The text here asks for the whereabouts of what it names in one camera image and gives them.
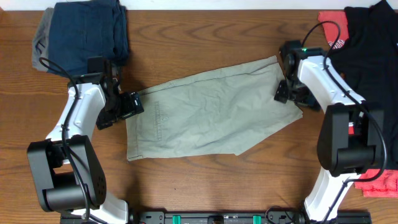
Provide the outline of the khaki green shorts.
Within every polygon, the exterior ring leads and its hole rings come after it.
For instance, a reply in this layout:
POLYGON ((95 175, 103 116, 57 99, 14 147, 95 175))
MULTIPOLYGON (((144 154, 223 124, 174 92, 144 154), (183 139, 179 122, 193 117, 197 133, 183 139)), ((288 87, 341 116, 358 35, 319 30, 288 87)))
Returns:
POLYGON ((143 113, 126 121, 127 159, 242 154, 302 117, 274 99, 283 77, 271 56, 142 90, 143 113))

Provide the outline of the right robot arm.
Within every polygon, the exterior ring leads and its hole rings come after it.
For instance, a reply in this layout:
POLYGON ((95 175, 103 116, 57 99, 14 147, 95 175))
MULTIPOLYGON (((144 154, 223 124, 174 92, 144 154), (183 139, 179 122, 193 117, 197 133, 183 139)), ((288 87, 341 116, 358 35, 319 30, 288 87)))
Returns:
POLYGON ((355 93, 322 49, 294 47, 279 53, 285 78, 274 99, 318 105, 325 114, 317 142, 320 173, 302 211, 290 216, 291 222, 371 223, 368 212, 341 212, 338 207, 355 182, 374 181, 386 168, 382 109, 355 93))

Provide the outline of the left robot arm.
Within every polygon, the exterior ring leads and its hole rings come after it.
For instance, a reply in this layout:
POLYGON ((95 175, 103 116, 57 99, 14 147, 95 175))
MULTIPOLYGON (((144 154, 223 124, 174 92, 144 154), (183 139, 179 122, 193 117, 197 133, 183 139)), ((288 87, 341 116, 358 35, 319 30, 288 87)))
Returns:
POLYGON ((69 79, 59 121, 43 141, 27 148, 41 209, 59 213, 61 223, 132 223, 128 203, 107 190, 91 140, 94 129, 142 113, 139 94, 121 91, 121 67, 103 57, 89 58, 80 75, 44 57, 39 62, 69 79))

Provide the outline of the folded navy blue shorts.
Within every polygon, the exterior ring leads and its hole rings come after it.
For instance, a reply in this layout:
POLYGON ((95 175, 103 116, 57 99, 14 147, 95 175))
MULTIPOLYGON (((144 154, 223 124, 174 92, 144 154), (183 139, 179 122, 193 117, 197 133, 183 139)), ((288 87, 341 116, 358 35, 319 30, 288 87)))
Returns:
POLYGON ((75 76, 88 71, 88 59, 92 57, 106 58, 117 66, 126 64, 126 8, 112 0, 56 3, 48 59, 75 76))

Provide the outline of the black t-shirt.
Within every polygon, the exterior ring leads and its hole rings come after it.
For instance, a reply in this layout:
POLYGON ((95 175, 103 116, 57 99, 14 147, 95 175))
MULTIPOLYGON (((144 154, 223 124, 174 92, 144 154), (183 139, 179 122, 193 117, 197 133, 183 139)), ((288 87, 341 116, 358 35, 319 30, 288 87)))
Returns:
POLYGON ((330 60, 345 82, 384 110, 387 169, 397 169, 397 13, 387 1, 346 7, 349 38, 330 60))

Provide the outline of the folded grey garment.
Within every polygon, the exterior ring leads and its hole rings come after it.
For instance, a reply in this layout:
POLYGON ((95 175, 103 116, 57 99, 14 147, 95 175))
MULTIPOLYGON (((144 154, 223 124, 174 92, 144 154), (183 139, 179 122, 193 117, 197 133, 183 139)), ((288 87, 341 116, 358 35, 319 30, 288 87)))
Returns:
POLYGON ((47 58, 49 56, 49 32, 53 11, 54 8, 52 7, 46 8, 38 24, 34 38, 32 39, 32 66, 42 72, 48 71, 48 69, 39 62, 39 58, 47 58))

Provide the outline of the red printed t-shirt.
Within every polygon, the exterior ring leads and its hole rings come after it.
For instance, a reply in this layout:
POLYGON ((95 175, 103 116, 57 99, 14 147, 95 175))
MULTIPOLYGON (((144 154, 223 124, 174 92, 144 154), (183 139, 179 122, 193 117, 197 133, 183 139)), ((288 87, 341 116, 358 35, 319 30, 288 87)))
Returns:
MULTIPOLYGON (((318 21, 333 21, 340 27, 340 36, 334 49, 342 48, 348 40, 348 21, 343 11, 320 11, 318 21)), ((322 25, 329 46, 338 36, 337 26, 331 23, 322 25)), ((397 198, 397 171, 385 170, 383 174, 372 182, 355 182, 354 187, 362 190, 365 197, 397 198)))

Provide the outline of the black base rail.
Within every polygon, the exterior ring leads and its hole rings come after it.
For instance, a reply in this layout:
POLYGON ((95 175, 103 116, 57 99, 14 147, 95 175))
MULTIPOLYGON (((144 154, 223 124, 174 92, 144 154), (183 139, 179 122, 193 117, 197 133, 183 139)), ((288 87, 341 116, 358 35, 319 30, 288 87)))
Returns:
MULTIPOLYGON (((75 215, 61 215, 60 223, 84 223, 75 215)), ((309 220, 304 213, 282 209, 266 213, 164 213, 143 212, 132 215, 127 223, 140 224, 266 224, 266 223, 323 223, 309 220)), ((369 212, 338 212, 336 218, 326 221, 333 224, 372 224, 369 212)))

